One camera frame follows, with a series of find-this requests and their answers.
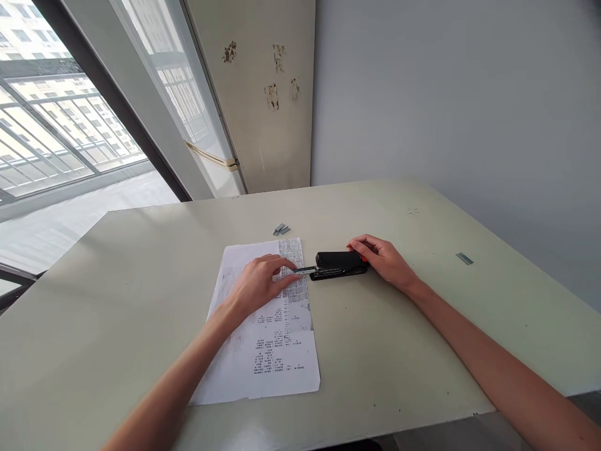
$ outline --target balcony floor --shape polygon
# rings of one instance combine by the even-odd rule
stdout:
[[[105,213],[172,204],[156,170],[0,223],[0,262],[35,274],[52,266]]]

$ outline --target paper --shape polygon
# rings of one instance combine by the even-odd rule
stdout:
[[[228,246],[208,316],[231,292],[253,258],[280,254],[304,266],[301,239]],[[291,274],[282,268],[278,280]],[[292,283],[232,333],[200,382],[191,404],[214,404],[317,391],[320,384],[307,279]]]

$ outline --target stapler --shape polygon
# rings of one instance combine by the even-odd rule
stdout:
[[[311,280],[334,279],[335,277],[365,274],[369,263],[357,251],[350,252],[318,252],[315,266],[297,268],[294,274],[308,274]]]

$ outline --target left hand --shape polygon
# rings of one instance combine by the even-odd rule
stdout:
[[[246,318],[271,301],[292,282],[301,279],[302,276],[291,274],[274,282],[272,276],[279,274],[282,266],[296,269],[294,263],[279,255],[267,254],[255,258],[244,267],[227,302],[232,303]]]

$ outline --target table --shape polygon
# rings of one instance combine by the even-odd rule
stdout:
[[[99,448],[202,327],[223,248],[281,222],[307,262],[363,232],[389,239],[561,393],[601,388],[599,314],[435,190],[373,180],[106,214],[0,317],[3,448]],[[309,282],[309,298],[320,390],[191,408],[177,450],[310,449],[493,410],[374,271]]]

